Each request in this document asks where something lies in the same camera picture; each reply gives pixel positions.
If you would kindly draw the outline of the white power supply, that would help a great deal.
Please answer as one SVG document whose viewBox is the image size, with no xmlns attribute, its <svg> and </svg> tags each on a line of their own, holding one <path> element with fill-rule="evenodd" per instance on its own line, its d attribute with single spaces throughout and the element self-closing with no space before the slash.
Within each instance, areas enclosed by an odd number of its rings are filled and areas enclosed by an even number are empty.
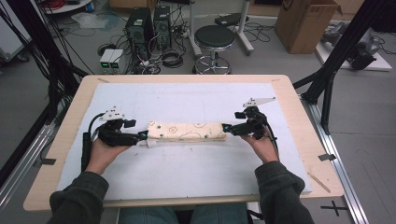
<svg viewBox="0 0 396 224">
<path fill-rule="evenodd" d="M 114 49 L 109 60 L 110 70 L 113 74 L 120 74 L 125 66 L 125 57 L 122 49 Z"/>
<path fill-rule="evenodd" d="M 110 60 L 113 54 L 113 49 L 106 49 L 100 59 L 102 69 L 107 72 L 110 68 Z"/>
</svg>

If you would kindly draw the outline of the wooden stick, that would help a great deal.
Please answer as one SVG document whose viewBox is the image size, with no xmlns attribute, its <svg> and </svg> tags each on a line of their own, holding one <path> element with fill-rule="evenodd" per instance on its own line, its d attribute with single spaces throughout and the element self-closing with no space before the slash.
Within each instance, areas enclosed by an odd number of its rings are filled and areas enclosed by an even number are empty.
<svg viewBox="0 0 396 224">
<path fill-rule="evenodd" d="M 325 191 L 331 193 L 331 190 L 322 182 L 320 181 L 315 175 L 311 174 L 310 172 L 307 173 L 315 182 L 317 182 Z"/>
</svg>

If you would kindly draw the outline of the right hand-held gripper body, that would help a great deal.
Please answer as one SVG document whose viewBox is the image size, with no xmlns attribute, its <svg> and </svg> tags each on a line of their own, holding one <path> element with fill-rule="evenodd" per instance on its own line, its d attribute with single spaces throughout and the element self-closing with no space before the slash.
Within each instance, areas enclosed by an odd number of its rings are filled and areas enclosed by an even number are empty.
<svg viewBox="0 0 396 224">
<path fill-rule="evenodd" d="M 260 111 L 259 105 L 273 102 L 272 98 L 250 98 L 243 103 L 243 113 L 246 114 L 246 122 L 232 126 L 232 135 L 248 135 L 253 134 L 256 139 L 261 139 L 264 136 L 265 128 L 270 127 L 267 117 Z"/>
</svg>

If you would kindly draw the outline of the person's left leg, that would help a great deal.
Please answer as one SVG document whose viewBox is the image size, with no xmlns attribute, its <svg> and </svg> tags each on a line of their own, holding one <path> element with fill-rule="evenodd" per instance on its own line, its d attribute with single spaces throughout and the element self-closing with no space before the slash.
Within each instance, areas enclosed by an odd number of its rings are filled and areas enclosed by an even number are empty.
<svg viewBox="0 0 396 224">
<path fill-rule="evenodd" d="M 132 207 L 120 210 L 118 224 L 178 224 L 178 219 L 168 207 Z"/>
</svg>

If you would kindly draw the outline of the person's left hand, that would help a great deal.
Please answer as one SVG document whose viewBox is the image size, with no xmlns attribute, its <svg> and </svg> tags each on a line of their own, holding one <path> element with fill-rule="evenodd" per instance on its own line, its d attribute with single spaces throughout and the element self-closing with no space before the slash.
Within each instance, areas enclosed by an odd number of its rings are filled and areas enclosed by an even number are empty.
<svg viewBox="0 0 396 224">
<path fill-rule="evenodd" d="M 102 140 L 97 138 L 92 143 L 90 162 L 85 171 L 102 175 L 106 168 L 127 149 L 129 149 L 128 146 L 108 146 Z"/>
</svg>

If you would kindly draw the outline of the black flat case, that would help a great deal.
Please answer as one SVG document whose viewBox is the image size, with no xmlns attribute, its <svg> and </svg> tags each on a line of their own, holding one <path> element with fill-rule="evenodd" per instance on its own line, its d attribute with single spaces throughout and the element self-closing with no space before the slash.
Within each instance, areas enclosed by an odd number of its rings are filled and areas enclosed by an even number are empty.
<svg viewBox="0 0 396 224">
<path fill-rule="evenodd" d="M 215 18 L 215 23 L 225 27 L 236 26 L 240 24 L 241 18 L 240 13 L 232 13 L 226 16 L 218 16 Z"/>
</svg>

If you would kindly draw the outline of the white foam mat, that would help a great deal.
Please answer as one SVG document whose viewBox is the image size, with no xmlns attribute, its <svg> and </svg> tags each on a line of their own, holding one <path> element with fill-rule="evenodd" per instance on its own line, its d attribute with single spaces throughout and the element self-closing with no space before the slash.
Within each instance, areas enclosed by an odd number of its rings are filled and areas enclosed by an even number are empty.
<svg viewBox="0 0 396 224">
<path fill-rule="evenodd" d="M 96 128 L 94 116 L 111 107 L 136 125 L 133 133 L 170 122 L 236 124 L 235 113 L 249 99 L 265 99 L 260 111 L 273 128 L 281 162 L 302 179 L 308 175 L 292 140 L 279 99 L 269 84 L 105 83 L 96 87 L 79 126 Z M 249 196 L 258 192 L 254 175 L 261 160 L 237 136 L 220 142 L 144 143 L 121 153 L 106 169 L 108 201 Z"/>
</svg>

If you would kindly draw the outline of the white panel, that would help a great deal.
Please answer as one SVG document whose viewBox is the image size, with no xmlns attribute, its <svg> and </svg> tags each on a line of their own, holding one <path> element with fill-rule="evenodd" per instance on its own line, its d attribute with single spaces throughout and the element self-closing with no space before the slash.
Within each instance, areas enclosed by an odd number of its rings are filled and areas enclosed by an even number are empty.
<svg viewBox="0 0 396 224">
<path fill-rule="evenodd" d="M 28 35 L 20 20 L 14 15 L 9 15 L 17 30 L 27 39 L 29 43 L 32 38 Z M 0 61 L 10 62 L 24 48 L 17 35 L 11 30 L 6 22 L 0 17 Z"/>
</svg>

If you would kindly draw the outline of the wooden table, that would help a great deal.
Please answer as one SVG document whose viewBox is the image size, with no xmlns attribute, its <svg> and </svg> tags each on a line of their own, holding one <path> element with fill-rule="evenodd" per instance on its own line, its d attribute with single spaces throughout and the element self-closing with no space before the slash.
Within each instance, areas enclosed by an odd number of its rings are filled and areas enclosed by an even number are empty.
<svg viewBox="0 0 396 224">
<path fill-rule="evenodd" d="M 100 84 L 124 83 L 144 84 L 202 84 L 215 85 L 270 84 L 276 99 L 284 113 L 284 118 L 290 128 L 290 134 L 297 146 L 300 158 L 307 172 L 315 175 L 330 190 L 325 191 L 317 182 L 308 176 L 313 191 L 307 193 L 307 198 L 340 197 L 344 194 L 341 182 L 328 161 L 321 161 L 318 156 L 325 153 L 324 146 L 319 141 L 311 119 L 308 117 L 299 96 L 293 88 L 290 79 L 285 75 L 90 75 L 84 77 L 78 91 L 68 108 L 64 120 L 54 137 L 48 155 L 56 162 L 53 165 L 43 165 L 30 188 L 23 209 L 29 212 L 44 212 L 50 209 L 50 195 L 56 190 L 61 179 L 66 154 L 72 146 L 72 141 L 78 133 L 78 127 L 92 101 L 94 91 Z"/>
</svg>

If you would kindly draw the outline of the round white table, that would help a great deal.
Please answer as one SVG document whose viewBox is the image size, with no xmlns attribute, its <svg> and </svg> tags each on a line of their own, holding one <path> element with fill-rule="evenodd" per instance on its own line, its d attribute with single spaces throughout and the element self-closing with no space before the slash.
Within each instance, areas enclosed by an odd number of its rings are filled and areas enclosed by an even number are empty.
<svg viewBox="0 0 396 224">
<path fill-rule="evenodd" d="M 47 13 L 58 14 L 75 9 L 83 8 L 92 3 L 92 0 L 78 0 L 78 4 L 68 4 L 66 0 L 42 0 L 39 5 L 44 8 Z"/>
</svg>

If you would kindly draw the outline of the black metal frame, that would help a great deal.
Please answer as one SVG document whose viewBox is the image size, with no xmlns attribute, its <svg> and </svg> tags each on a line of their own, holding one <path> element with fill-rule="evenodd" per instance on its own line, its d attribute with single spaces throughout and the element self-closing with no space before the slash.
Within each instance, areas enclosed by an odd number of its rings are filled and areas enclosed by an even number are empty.
<svg viewBox="0 0 396 224">
<path fill-rule="evenodd" d="M 396 3 L 396 0 L 364 0 L 325 63 L 312 75 L 292 84 L 294 89 L 299 89 L 306 84 L 310 84 L 308 90 L 302 94 L 302 98 L 311 105 L 316 105 L 319 96 L 324 94 L 320 126 L 326 134 L 330 134 L 329 118 L 335 75 L 347 57 L 352 53 L 353 49 L 358 45 L 364 33 L 383 13 L 387 3 Z"/>
<path fill-rule="evenodd" d="M 10 179 L 11 173 L 16 169 L 43 125 L 56 118 L 57 106 L 61 100 L 71 99 L 77 93 L 78 77 L 89 75 L 88 72 L 75 66 L 71 59 L 66 59 L 62 55 L 31 0 L 6 0 L 6 2 L 32 38 L 32 43 L 27 42 L 2 8 L 0 8 L 0 17 L 28 49 L 42 75 L 49 82 L 49 103 L 0 169 L 0 188 Z"/>
</svg>

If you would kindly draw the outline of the aluminium rail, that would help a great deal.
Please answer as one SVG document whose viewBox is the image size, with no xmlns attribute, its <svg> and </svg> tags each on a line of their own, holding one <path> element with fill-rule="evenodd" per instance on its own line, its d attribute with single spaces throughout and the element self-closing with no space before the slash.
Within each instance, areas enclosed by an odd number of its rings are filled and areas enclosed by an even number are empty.
<svg viewBox="0 0 396 224">
<path fill-rule="evenodd" d="M 55 130 L 54 125 L 44 125 L 36 134 L 33 134 L 26 144 L 25 151 L 12 169 L 5 183 L 0 188 L 0 214 L 4 212 L 12 196 L 18 189 L 22 180 L 33 167 L 42 149 L 50 141 Z"/>
<path fill-rule="evenodd" d="M 328 157 L 328 161 L 331 163 L 335 173 L 337 174 L 343 189 L 344 194 L 343 198 L 346 202 L 346 208 L 354 224 L 369 224 L 368 218 L 361 206 L 361 202 L 358 198 L 356 191 L 353 188 L 353 185 L 349 179 L 347 174 L 347 170 L 342 162 L 340 154 L 336 148 L 332 137 L 329 134 L 326 134 L 325 129 L 320 124 L 321 112 L 317 105 L 311 105 L 308 102 L 301 100 L 304 109 L 311 119 L 311 123 L 313 124 L 315 131 L 318 135 L 319 141 L 324 146 L 324 150 L 326 156 Z"/>
</svg>

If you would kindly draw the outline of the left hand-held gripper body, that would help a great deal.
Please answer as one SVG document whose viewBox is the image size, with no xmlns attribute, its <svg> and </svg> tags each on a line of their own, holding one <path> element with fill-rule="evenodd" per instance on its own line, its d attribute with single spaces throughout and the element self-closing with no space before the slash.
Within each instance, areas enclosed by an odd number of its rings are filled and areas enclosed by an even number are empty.
<svg viewBox="0 0 396 224">
<path fill-rule="evenodd" d="M 111 147 L 135 146 L 139 141 L 137 134 L 123 133 L 120 130 L 121 127 L 124 127 L 125 115 L 115 106 L 101 115 L 99 120 L 104 124 L 97 128 L 98 138 L 107 145 Z"/>
</svg>

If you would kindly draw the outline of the cream cloth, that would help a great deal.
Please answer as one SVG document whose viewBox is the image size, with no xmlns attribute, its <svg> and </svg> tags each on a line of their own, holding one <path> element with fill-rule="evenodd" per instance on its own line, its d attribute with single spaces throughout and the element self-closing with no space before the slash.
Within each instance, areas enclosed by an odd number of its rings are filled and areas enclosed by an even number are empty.
<svg viewBox="0 0 396 224">
<path fill-rule="evenodd" d="M 159 122 L 148 124 L 148 139 L 139 143 L 141 147 L 163 147 L 194 143 L 223 142 L 227 134 L 219 122 Z"/>
</svg>

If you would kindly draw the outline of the person's right leg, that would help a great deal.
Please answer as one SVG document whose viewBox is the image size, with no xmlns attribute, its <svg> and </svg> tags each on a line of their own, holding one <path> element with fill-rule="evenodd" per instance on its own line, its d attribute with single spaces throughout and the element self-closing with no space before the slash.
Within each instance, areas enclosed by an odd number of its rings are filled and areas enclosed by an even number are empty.
<svg viewBox="0 0 396 224">
<path fill-rule="evenodd" d="M 248 224 L 247 206 L 244 203 L 197 205 L 191 224 Z"/>
</svg>

